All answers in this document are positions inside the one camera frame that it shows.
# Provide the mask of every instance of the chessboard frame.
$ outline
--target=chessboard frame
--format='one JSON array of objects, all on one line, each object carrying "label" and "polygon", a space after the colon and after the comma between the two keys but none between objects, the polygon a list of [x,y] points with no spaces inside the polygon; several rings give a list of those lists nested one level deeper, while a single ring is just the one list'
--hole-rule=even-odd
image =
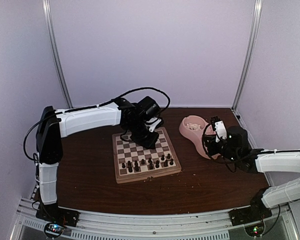
[{"label": "chessboard frame", "polygon": [[116,134],[112,135],[115,180],[118,184],[141,181],[141,180],[150,180],[152,178],[177,174],[177,173],[181,172],[182,167],[179,162],[176,151],[174,149],[174,146],[169,138],[168,132],[165,127],[159,127],[155,131],[160,131],[160,130],[163,131],[164,137],[168,143],[169,150],[171,152],[171,156],[173,157],[175,166],[154,169],[154,170],[145,171],[145,172],[138,172],[135,174],[127,174],[127,175],[120,175],[120,169],[119,169],[119,159],[118,159],[118,153],[117,153],[116,137],[120,136],[121,133],[116,133]]}]

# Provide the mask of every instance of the pink container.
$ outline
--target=pink container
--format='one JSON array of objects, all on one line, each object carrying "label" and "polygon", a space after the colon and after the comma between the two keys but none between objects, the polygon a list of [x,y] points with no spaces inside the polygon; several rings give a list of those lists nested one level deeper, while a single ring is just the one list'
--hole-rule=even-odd
[{"label": "pink container", "polygon": [[[199,130],[192,130],[190,128],[187,127],[187,124],[197,124],[200,125],[200,129]],[[196,151],[204,158],[209,159],[209,157],[207,156],[207,154],[205,153],[204,147],[202,145],[202,135],[204,133],[204,129],[206,127],[206,125],[208,125],[208,123],[201,117],[199,116],[195,116],[195,115],[190,115],[185,117],[180,126],[179,126],[179,131],[181,133],[182,136],[184,136],[185,138],[189,139],[191,142],[193,142],[193,144],[195,145],[195,149]],[[209,126],[205,132],[206,135],[212,135],[212,134],[216,134],[212,127]],[[213,159],[217,159],[217,157],[219,156],[219,154],[213,155]]]}]

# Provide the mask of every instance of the pile of white chess pieces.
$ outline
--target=pile of white chess pieces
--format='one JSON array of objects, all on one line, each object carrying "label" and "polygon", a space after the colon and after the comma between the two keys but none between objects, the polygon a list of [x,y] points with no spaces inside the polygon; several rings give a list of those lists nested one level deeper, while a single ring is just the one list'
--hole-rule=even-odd
[{"label": "pile of white chess pieces", "polygon": [[201,125],[196,124],[196,123],[187,123],[186,127],[190,130],[194,130],[194,131],[199,131],[201,130]]}]

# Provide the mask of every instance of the light chessboard square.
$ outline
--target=light chessboard square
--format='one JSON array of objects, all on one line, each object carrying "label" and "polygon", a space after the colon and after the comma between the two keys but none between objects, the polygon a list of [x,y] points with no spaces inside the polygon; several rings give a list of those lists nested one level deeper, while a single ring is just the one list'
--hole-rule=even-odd
[{"label": "light chessboard square", "polygon": [[[112,135],[115,179],[118,184],[181,172],[179,159],[166,129],[160,127],[155,131],[159,133],[155,149],[146,149],[134,142],[122,141],[120,133]],[[122,137],[129,140],[130,136],[128,133]]]}]

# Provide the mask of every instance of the robotic arm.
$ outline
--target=robotic arm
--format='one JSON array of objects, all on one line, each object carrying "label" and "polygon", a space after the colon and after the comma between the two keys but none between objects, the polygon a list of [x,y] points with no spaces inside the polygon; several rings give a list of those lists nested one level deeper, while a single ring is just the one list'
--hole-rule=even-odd
[{"label": "robotic arm", "polygon": [[[215,134],[206,135],[210,125]],[[226,129],[223,121],[218,117],[211,118],[211,123],[206,126],[202,135],[202,144],[206,154],[212,160],[214,160],[213,155],[220,154],[228,159],[228,164],[235,164],[247,173],[300,173],[300,149],[273,151],[251,149],[248,143],[248,132],[245,129],[240,126]],[[229,212],[232,225],[247,224],[270,217],[272,215],[270,208],[299,199],[300,177],[279,186],[261,189],[251,200],[250,207]]]},{"label": "robotic arm", "polygon": [[76,226],[79,213],[58,207],[57,169],[63,157],[61,138],[88,129],[120,125],[131,132],[131,140],[154,149],[159,134],[154,130],[163,124],[160,107],[146,96],[138,103],[120,97],[108,104],[73,109],[43,110],[36,132],[36,180],[39,182],[40,208],[36,217],[61,226]]}]

